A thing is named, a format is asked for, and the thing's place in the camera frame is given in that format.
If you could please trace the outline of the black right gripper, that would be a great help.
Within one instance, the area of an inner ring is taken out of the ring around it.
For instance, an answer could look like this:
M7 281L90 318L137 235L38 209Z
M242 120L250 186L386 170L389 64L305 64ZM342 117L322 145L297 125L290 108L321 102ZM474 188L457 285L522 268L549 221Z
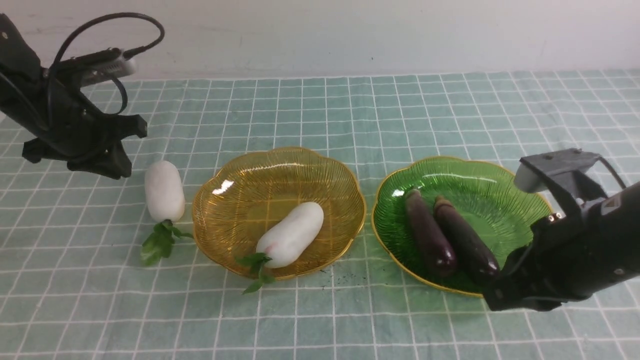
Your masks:
M533 224L530 244L512 251L498 278L483 289L489 309L550 312L599 292L594 244L600 218L599 210L585 210Z

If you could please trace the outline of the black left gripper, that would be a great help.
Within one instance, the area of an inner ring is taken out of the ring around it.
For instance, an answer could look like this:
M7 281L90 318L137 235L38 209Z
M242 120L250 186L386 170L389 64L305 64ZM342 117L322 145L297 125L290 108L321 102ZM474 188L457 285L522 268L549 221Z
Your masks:
M32 164L60 161L74 173L90 173L119 180L129 178L132 161L122 141L147 136L147 122L138 115L96 114L81 111L66 121L54 121L52 129L26 141L22 157Z

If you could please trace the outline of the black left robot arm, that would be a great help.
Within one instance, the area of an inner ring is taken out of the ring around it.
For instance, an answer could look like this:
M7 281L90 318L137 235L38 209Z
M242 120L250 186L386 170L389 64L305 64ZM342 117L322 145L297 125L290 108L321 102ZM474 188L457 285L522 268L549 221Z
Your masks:
M63 59L82 32L114 19L141 19L158 29L149 44L123 50L106 50ZM140 115L125 115L129 98L121 82L136 68L134 57L156 47L165 38L165 28L155 18L124 12L99 16L80 25L62 43L48 67L23 39L6 14L1 15L0 107L1 112L32 134L22 157L38 164L61 161L69 171L92 173L119 180L128 178L132 162L123 139L147 136L147 122ZM83 87L111 81L118 89L121 107L104 112L82 92Z

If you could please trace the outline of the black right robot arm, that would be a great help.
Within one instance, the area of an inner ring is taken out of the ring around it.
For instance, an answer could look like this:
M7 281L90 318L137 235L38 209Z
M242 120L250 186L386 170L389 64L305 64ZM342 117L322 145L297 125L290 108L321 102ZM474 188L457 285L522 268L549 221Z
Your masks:
M493 312L549 312L639 276L640 186L633 184L578 214L546 217L533 239L507 256L483 289Z

